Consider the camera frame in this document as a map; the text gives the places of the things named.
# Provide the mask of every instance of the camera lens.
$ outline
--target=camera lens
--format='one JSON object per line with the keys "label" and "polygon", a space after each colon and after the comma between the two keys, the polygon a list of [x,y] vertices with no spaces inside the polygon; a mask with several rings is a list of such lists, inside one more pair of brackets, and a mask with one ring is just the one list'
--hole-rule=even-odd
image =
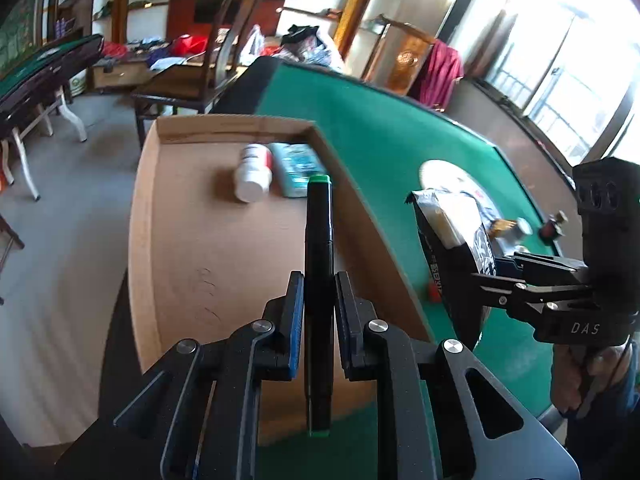
{"label": "camera lens", "polygon": [[612,209],[618,207],[618,189],[613,182],[607,184],[607,200]]}
{"label": "camera lens", "polygon": [[600,186],[597,182],[591,184],[591,203],[597,209],[602,205],[602,196],[600,194]]}

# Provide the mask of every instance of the tiled floor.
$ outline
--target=tiled floor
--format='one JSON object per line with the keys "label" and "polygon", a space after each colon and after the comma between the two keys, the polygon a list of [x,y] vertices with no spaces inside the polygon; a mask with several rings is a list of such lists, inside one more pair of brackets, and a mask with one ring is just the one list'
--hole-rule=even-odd
{"label": "tiled floor", "polygon": [[133,111],[114,94],[81,96],[71,109],[87,142],[55,114],[53,137],[36,129],[25,139],[41,200],[33,201],[17,156],[16,182],[0,194],[0,212],[26,244],[0,277],[0,413],[31,446],[69,442],[95,419],[127,265],[140,154]]}

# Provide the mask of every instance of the white pill bottle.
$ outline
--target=white pill bottle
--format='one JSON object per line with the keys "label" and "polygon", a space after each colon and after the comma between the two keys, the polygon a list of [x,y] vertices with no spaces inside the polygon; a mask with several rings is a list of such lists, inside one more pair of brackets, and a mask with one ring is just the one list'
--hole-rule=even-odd
{"label": "white pill bottle", "polygon": [[258,202],[269,192],[273,157],[262,144],[248,144],[240,155],[234,175],[236,197],[242,202]]}

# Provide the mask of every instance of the small bottle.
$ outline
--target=small bottle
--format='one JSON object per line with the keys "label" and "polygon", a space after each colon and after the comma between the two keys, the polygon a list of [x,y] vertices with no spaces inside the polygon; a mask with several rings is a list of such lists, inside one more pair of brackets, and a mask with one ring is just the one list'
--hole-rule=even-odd
{"label": "small bottle", "polygon": [[271,185],[271,152],[262,144],[249,144],[242,150],[236,169],[236,197],[242,202],[258,202]]}
{"label": "small bottle", "polygon": [[518,218],[517,220],[495,219],[487,233],[489,240],[502,238],[513,246],[519,245],[525,237],[532,234],[533,229],[524,218]]}
{"label": "small bottle", "polygon": [[545,245],[551,245],[559,237],[564,236],[562,225],[568,221],[563,211],[558,211],[555,215],[549,217],[549,220],[539,229],[538,235]]}

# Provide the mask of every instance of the green marker cap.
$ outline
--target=green marker cap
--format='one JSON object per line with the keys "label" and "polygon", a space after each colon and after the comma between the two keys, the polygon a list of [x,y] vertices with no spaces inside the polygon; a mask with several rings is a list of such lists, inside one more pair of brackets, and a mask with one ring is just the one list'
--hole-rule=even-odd
{"label": "green marker cap", "polygon": [[329,430],[322,430],[322,431],[309,431],[308,435],[311,438],[327,438],[329,436],[330,432]]}
{"label": "green marker cap", "polygon": [[317,182],[320,184],[331,184],[331,179],[329,175],[317,174],[309,177],[309,184],[312,182]]}

